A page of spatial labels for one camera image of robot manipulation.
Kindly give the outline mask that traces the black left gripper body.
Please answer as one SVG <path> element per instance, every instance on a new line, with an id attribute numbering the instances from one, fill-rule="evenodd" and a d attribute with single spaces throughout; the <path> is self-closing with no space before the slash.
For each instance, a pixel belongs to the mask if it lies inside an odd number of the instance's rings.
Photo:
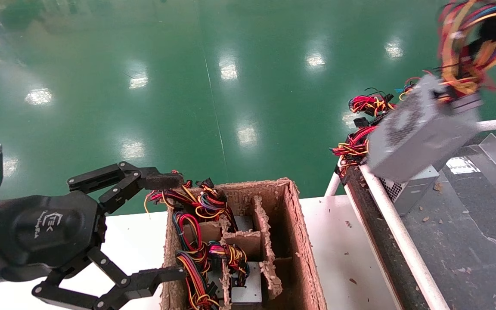
<path id="1" fill-rule="evenodd" d="M 0 200 L 0 282 L 66 271 L 103 240 L 99 204 L 85 193 Z"/>

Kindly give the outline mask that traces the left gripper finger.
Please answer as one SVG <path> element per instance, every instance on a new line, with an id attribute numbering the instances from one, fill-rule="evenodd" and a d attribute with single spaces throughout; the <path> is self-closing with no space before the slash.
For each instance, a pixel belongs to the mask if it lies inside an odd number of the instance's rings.
<path id="1" fill-rule="evenodd" d="M 112 214 L 141 190 L 162 192 L 179 188 L 184 183 L 180 173 L 160 173 L 155 167 L 136 167 L 126 161 L 71 177 L 71 192 L 85 194 L 108 188 L 99 196 L 99 208 L 103 214 Z"/>
<path id="2" fill-rule="evenodd" d="M 98 297 L 59 286 L 63 280 L 77 275 L 91 263 L 114 283 L 106 294 Z M 131 300 L 151 298 L 164 282 L 185 278 L 186 271 L 181 267 L 141 270 L 126 275 L 100 248 L 94 247 L 65 266 L 53 269 L 44 281 L 33 288 L 32 295 L 46 304 L 71 310 L 120 310 Z"/>

